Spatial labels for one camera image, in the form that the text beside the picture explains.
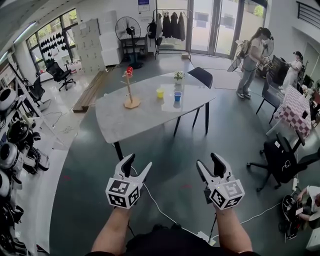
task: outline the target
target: person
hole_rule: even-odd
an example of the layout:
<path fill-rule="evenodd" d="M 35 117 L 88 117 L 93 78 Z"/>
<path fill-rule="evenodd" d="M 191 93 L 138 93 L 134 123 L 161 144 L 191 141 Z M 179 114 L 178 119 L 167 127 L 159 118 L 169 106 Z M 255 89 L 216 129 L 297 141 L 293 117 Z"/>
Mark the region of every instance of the person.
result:
<path fill-rule="evenodd" d="M 116 207 L 92 250 L 86 256 L 146 256 L 146 255 L 215 255 L 215 256 L 258 256 L 253 252 L 251 240 L 241 226 L 232 208 L 216 209 L 219 241 L 221 247 L 212 247 L 194 234 L 174 224 L 172 228 L 154 226 L 152 232 L 139 234 L 130 240 L 124 252 L 126 232 L 132 209 Z"/>
<path fill-rule="evenodd" d="M 263 63 L 264 51 L 263 41 L 271 39 L 271 32 L 265 27 L 259 27 L 253 37 L 248 43 L 248 53 L 244 57 L 243 61 L 243 76 L 239 82 L 236 94 L 241 98 L 251 98 L 249 93 L 249 86 L 255 78 L 256 70 L 260 63 Z"/>
<path fill-rule="evenodd" d="M 299 214 L 299 217 L 309 222 L 311 228 L 315 228 L 318 225 L 320 217 L 320 187 L 307 186 L 301 191 L 297 197 L 298 202 L 302 202 L 303 196 L 309 195 L 304 207 L 303 212 Z"/>
<path fill-rule="evenodd" d="M 282 94 L 286 93 L 286 90 L 289 85 L 297 88 L 298 83 L 298 75 L 302 69 L 304 57 L 302 56 L 300 51 L 296 51 L 293 53 L 295 55 L 295 60 L 289 64 L 288 72 L 286 73 L 286 77 L 283 81 L 282 86 L 279 86 L 279 89 Z"/>

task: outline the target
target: green floor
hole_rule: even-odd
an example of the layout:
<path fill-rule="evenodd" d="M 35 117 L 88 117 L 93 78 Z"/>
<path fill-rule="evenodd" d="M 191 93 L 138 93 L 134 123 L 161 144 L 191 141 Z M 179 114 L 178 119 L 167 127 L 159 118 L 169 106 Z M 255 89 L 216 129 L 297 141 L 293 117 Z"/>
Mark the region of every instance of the green floor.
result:
<path fill-rule="evenodd" d="M 123 84 L 121 76 L 127 65 L 118 67 L 109 74 L 99 97 L 111 93 Z M 188 71 L 193 66 L 180 55 L 162 54 L 157 61 L 151 59 L 145 66 L 135 70 L 134 81 L 174 72 Z M 195 112 L 181 118 L 173 137 L 176 121 L 170 121 L 156 128 L 121 141 L 122 153 L 135 153 L 133 166 L 140 172 L 149 162 L 152 168 L 146 185 L 161 210 L 180 223 L 184 228 L 198 233 L 210 233 L 215 210 L 207 205 L 196 160 L 211 165 L 210 153 L 221 155 L 231 165 L 233 174 L 241 180 L 245 197 L 235 210 L 241 222 L 258 215 L 279 203 L 283 196 L 291 194 L 292 183 L 283 184 L 278 190 L 276 182 L 269 180 L 266 188 L 256 192 L 266 173 L 263 169 L 246 169 L 246 163 L 263 162 L 259 155 L 273 108 L 265 103 L 256 115 L 262 98 L 263 81 L 258 78 L 252 83 L 252 99 L 242 101 L 234 90 L 214 89 L 216 99 L 210 103 L 209 130 L 205 136 L 205 109 L 201 109 L 196 125 L 192 129 Z M 314 153 L 320 145 L 319 137 L 313 130 L 304 148 L 299 148 L 298 157 Z M 60 176 L 55 195 L 51 225 L 51 255 L 85 255 L 106 223 L 112 207 L 105 194 L 108 180 L 114 174 L 118 157 L 114 147 L 107 144 L 98 127 L 95 108 L 85 115 L 80 131 L 75 137 Z M 299 174 L 300 187 L 320 186 L 320 163 L 314 163 Z M 301 256 L 305 252 L 311 230 L 307 229 L 298 237 L 284 243 L 284 236 L 278 231 L 280 212 L 278 207 L 245 224 L 254 250 L 262 256 Z M 145 192 L 133 209 L 130 225 L 135 234 L 146 233 L 154 224 L 171 226 L 172 223 L 157 209 Z M 218 234 L 217 227 L 213 235 Z"/>

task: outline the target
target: black shirt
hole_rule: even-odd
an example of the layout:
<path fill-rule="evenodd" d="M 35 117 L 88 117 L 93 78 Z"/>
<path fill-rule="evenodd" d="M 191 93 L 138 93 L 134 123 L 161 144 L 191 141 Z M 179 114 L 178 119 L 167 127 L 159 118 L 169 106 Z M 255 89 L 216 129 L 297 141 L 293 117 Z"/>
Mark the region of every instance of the black shirt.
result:
<path fill-rule="evenodd" d="M 137 235 L 126 245 L 124 256 L 236 256 L 221 247 L 212 247 L 203 239 L 183 229 L 161 229 Z M 254 252 L 243 252 L 241 256 L 259 256 Z M 113 256 L 108 252 L 91 252 L 86 256 Z"/>

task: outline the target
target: standing woman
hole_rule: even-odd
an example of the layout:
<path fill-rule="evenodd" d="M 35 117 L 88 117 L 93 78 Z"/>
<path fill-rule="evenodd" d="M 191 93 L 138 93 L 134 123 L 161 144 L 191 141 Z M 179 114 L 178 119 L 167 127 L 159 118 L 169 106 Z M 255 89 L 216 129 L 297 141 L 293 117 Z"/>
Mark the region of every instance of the standing woman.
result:
<path fill-rule="evenodd" d="M 289 85 L 297 89 L 298 75 L 302 69 L 304 57 L 302 56 L 300 51 L 296 51 L 293 54 L 295 55 L 295 60 L 289 64 L 289 69 L 286 73 L 286 77 L 283 81 L 283 84 L 282 86 L 279 86 L 279 89 L 281 90 L 282 94 L 286 93 L 286 90 Z"/>
<path fill-rule="evenodd" d="M 263 40 L 271 39 L 271 32 L 265 27 L 259 27 L 256 33 L 249 41 L 248 52 L 244 57 L 243 61 L 243 76 L 239 82 L 236 94 L 243 99 L 251 98 L 248 91 L 251 82 L 254 80 L 256 75 L 256 70 L 258 65 L 263 62 L 264 56 L 262 55 L 264 51 Z"/>

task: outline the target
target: ceiling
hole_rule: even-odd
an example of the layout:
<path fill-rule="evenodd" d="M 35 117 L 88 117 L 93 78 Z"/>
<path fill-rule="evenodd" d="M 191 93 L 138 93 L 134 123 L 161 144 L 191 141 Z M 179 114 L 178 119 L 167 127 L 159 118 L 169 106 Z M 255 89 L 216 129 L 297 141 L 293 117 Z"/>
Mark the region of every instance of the ceiling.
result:
<path fill-rule="evenodd" d="M 0 0 L 0 56 L 7 51 L 13 41 L 28 27 L 37 21 L 25 40 L 35 31 L 59 15 L 71 10 L 83 0 Z"/>

